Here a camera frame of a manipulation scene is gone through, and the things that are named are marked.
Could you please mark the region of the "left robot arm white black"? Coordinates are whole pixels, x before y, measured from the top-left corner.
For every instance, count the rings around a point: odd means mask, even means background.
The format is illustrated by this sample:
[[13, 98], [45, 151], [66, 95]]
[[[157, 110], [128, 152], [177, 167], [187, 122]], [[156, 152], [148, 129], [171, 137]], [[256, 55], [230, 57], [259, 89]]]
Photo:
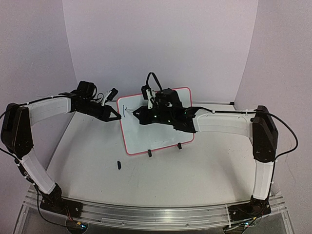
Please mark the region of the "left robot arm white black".
[[31, 102], [10, 103], [1, 114], [3, 119], [0, 139], [5, 145], [4, 153], [12, 156], [23, 177], [42, 195], [38, 206], [46, 211], [67, 216], [81, 216], [83, 204], [62, 197], [61, 187], [49, 176], [34, 152], [32, 126], [45, 119], [78, 112], [103, 122], [120, 120], [121, 115], [107, 105], [117, 95], [113, 88], [102, 98], [96, 98], [94, 83], [81, 81], [78, 87], [56, 96], [44, 97]]

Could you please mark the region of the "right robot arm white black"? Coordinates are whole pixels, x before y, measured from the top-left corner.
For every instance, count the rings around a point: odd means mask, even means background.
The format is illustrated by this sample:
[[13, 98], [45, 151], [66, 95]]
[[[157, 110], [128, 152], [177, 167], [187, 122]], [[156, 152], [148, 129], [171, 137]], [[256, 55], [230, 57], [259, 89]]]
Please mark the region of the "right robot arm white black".
[[153, 123], [171, 125], [186, 133], [220, 132], [247, 137], [253, 147], [255, 179], [250, 201], [228, 208], [232, 221], [257, 219], [271, 213], [269, 204], [278, 143], [278, 129], [274, 120], [285, 124], [265, 106], [255, 110], [216, 111], [204, 107], [147, 107], [134, 110], [141, 125]]

